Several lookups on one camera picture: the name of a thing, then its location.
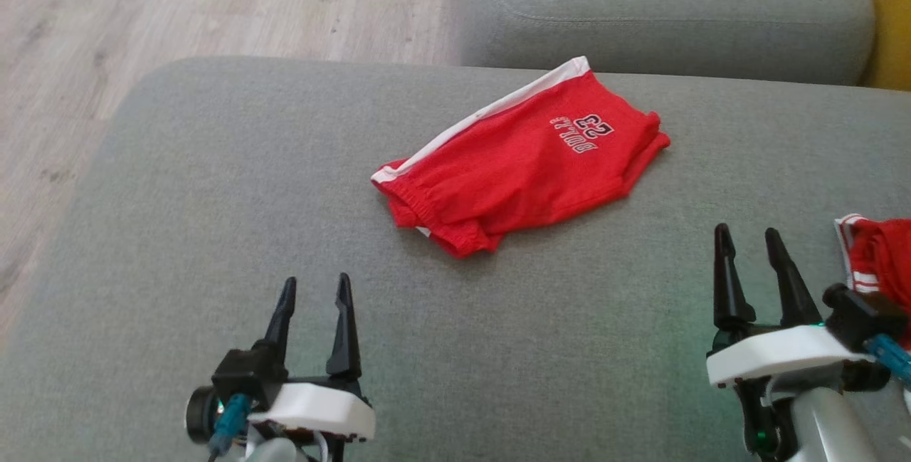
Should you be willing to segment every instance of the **gray sofa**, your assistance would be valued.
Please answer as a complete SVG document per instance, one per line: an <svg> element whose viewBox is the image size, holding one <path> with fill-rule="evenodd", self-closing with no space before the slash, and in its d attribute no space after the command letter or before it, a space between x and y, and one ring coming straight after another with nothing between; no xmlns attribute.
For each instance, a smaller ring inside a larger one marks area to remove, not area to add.
<svg viewBox="0 0 911 462"><path fill-rule="evenodd" d="M288 365L319 374L351 274L377 440L357 460L748 460L709 387L712 228L729 222L758 316L778 317L762 231L819 299L832 219L907 216L911 95L600 75L673 145L628 199L453 260L398 231L386 161L537 70L214 58L147 76L117 111L0 364L4 460L196 460L192 389L263 333L300 279ZM853 398L907 460L897 385Z"/></svg>
<svg viewBox="0 0 911 462"><path fill-rule="evenodd" d="M853 85L871 0L459 0L462 64Z"/></svg>

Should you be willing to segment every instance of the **printed number 23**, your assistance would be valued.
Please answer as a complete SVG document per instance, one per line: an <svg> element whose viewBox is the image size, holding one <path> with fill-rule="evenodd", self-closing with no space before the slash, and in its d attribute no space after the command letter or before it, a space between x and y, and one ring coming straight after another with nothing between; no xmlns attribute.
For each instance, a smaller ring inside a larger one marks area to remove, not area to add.
<svg viewBox="0 0 911 462"><path fill-rule="evenodd" d="M609 135L611 134L611 131L614 130L614 128L609 127L609 125L602 121L601 117L598 115L589 115L572 122L579 128L579 131L585 135L585 138L589 138L589 140L604 137L604 135Z"/></svg>

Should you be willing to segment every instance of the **fabric upholstery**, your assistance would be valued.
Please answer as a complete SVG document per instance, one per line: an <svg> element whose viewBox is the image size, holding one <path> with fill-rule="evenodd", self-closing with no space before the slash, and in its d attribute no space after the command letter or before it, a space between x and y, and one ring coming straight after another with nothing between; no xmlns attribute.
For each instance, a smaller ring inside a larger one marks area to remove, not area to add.
<svg viewBox="0 0 911 462"><path fill-rule="evenodd" d="M460 0L465 65L851 85L874 34L870 0Z"/></svg>
<svg viewBox="0 0 911 462"><path fill-rule="evenodd" d="M674 140L628 199L464 261L397 231L379 164L538 75L218 58L147 76L0 359L0 458L203 459L191 391L263 334L290 275L287 363L322 374L347 271L378 417L348 460L749 460L705 371L712 229L731 225L761 319L780 315L768 226L819 300L843 278L832 219L908 213L911 95L600 75ZM856 406L907 460L897 387Z"/></svg>

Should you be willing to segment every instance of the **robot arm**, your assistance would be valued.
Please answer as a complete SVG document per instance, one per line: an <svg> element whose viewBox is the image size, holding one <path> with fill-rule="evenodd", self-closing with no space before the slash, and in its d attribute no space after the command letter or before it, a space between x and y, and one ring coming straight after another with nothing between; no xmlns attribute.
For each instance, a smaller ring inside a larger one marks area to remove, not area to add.
<svg viewBox="0 0 911 462"><path fill-rule="evenodd" d="M877 391L888 383L891 372L880 364L885 358L878 347L887 355L904 354L893 350L893 340L905 331L907 316L878 293L835 284L823 296L833 308L823 322L778 231L768 229L765 239L778 274L778 325L755 325L728 226L715 229L719 330L706 354L709 382L735 391L744 445L763 462L874 462L872 443L843 393Z"/></svg>
<svg viewBox="0 0 911 462"><path fill-rule="evenodd" d="M289 378L284 367L296 287L288 278L263 339L228 352L211 387L199 387L186 404L186 432L208 445L211 461L238 445L250 462L293 462L305 446L319 446L322 462L342 462L346 443L374 438L375 413L358 383L351 281L344 273L339 278L339 318L324 377Z"/></svg>

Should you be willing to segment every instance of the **blue cable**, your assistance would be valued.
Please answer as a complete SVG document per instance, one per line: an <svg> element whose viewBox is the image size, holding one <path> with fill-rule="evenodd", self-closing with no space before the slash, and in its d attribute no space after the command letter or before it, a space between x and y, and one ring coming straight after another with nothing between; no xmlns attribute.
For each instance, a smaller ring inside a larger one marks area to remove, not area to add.
<svg viewBox="0 0 911 462"><path fill-rule="evenodd" d="M209 460L225 456L231 449L234 437L247 426L247 416L253 409L253 400L246 394L234 394L225 404L224 413L215 422L215 433L209 437Z"/></svg>
<svg viewBox="0 0 911 462"><path fill-rule="evenodd" d="M911 355L908 355L894 339L888 335L875 335L863 342L866 348L877 361L889 368L905 388L911 389Z"/></svg>

